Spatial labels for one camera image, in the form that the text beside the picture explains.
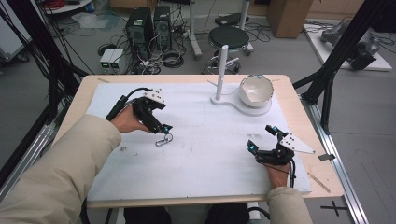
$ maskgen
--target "gray floor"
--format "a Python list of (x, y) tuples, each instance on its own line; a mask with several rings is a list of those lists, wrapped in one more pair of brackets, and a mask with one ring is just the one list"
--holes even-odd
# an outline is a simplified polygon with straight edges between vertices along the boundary
[[(207, 15), (211, 2), (203, 1), (197, 4), (202, 13)], [(230, 8), (221, 8), (221, 3), (213, 7), (213, 14), (207, 23), (205, 16), (196, 19), (196, 30), (209, 30), (216, 26), (214, 18), (217, 13), (236, 12), (239, 1)], [(106, 3), (100, 7), (105, 12)], [(125, 21), (118, 17), (111, 19), (111, 27), (103, 30), (81, 30), (71, 22), (73, 13), (65, 13), (57, 17), (59, 23), (68, 32), (66, 38), (83, 61), (95, 74), (101, 74), (99, 46), (109, 43), (113, 35), (122, 34)], [(266, 25), (266, 19), (251, 17), (250, 22)], [(274, 38), (270, 31), (263, 31), (271, 39), (270, 42), (253, 41), (255, 49), (250, 56), (236, 53), (243, 65), (242, 74), (284, 74), (292, 82), (316, 72), (321, 63), (310, 45), (305, 34), (296, 39)], [(161, 74), (200, 74), (206, 60), (214, 50), (207, 43), (206, 35), (198, 35), (203, 51), (202, 59), (193, 59), (190, 43), (183, 57), (185, 63), (178, 69), (163, 68)], [(396, 51), (395, 46), (387, 47)], [(379, 54), (392, 66), (396, 67), (396, 56), (386, 49)], [(86, 69), (85, 65), (72, 53), (74, 63)], [(12, 62), (0, 68), (0, 142), (2, 166), (23, 136), (27, 133), (38, 115), (44, 109), (48, 82), (42, 77), (34, 62)], [(306, 91), (307, 87), (297, 90)], [(332, 139), (340, 153), (349, 178), (356, 190), (364, 212), (371, 223), (396, 223), (396, 181), (393, 163), (396, 159), (396, 71), (351, 71), (341, 69), (337, 73), (333, 87), (332, 110), (330, 116), (330, 131)], [(345, 207), (343, 198), (305, 200), (314, 223), (352, 223), (348, 211), (339, 210), (339, 216), (334, 210), (321, 209), (321, 206), (332, 206), (332, 201), (338, 207)], [(169, 208), (174, 223), (203, 223), (204, 206), (186, 206)], [(92, 223), (103, 223), (106, 210), (90, 210)]]

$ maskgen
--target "black stool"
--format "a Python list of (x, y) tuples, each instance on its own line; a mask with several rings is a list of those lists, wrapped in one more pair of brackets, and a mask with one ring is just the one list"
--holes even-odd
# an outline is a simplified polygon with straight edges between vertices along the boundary
[[(245, 49), (248, 46), (248, 34), (232, 26), (220, 26), (210, 31), (209, 44), (217, 49), (213, 58), (211, 58), (205, 65), (202, 74), (218, 74), (219, 72), (219, 50), (228, 45), (228, 52), (236, 52), (240, 49)], [(239, 62), (230, 63), (226, 70), (231, 74), (239, 74), (241, 65)]]

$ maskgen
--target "white stand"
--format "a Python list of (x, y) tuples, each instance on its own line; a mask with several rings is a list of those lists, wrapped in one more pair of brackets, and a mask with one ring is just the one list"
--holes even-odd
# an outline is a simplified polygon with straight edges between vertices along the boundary
[(198, 45), (197, 39), (195, 38), (195, 12), (194, 12), (195, 0), (190, 0), (190, 30), (187, 30), (189, 40), (191, 42), (192, 49), (194, 50), (195, 59), (200, 59), (202, 56), (201, 49)]
[(253, 107), (253, 106), (246, 105), (245, 103), (242, 102), (242, 100), (239, 98), (239, 91), (237, 91), (237, 90), (233, 91), (230, 94), (221, 94), (222, 83), (224, 81), (225, 67), (228, 64), (234, 63), (239, 60), (239, 58), (234, 58), (227, 62), (227, 57), (228, 57), (228, 45), (224, 45), (221, 48), (221, 54), (220, 54), (219, 79), (218, 79), (218, 85), (217, 85), (218, 88), (217, 88), (216, 94), (213, 94), (213, 96), (210, 98), (210, 101), (212, 102), (212, 104), (213, 105), (231, 105), (235, 109), (237, 109), (239, 112), (241, 112), (242, 114), (252, 116), (252, 117), (261, 116), (261, 115), (267, 113), (271, 108), (271, 103), (267, 104), (265, 106), (262, 106), (262, 107)]
[[(245, 30), (245, 22), (248, 16), (248, 6), (250, 4), (250, 0), (245, 0), (244, 4), (242, 5), (242, 13), (241, 13), (241, 20), (239, 21), (239, 28), (241, 30)], [(245, 53), (248, 56), (251, 52), (254, 51), (253, 46), (251, 46), (250, 42), (247, 44), (247, 48), (245, 48)]]

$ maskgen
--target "computer tower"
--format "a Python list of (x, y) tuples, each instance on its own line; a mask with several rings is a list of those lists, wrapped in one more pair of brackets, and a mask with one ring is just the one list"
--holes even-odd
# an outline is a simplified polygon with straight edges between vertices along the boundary
[(125, 25), (127, 36), (131, 44), (134, 57), (142, 60), (151, 58), (155, 48), (154, 28), (151, 13), (148, 7), (135, 7)]
[(154, 12), (154, 31), (157, 36), (157, 49), (171, 49), (172, 48), (172, 33), (171, 33), (171, 9), (166, 6), (155, 7)]

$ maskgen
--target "beige sleeve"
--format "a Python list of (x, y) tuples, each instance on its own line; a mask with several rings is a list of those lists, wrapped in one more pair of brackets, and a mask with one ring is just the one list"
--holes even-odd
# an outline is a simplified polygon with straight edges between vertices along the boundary
[(279, 187), (267, 195), (271, 224), (312, 223), (303, 197), (297, 189)]
[(76, 223), (93, 179), (120, 143), (105, 119), (81, 118), (0, 203), (0, 223)]

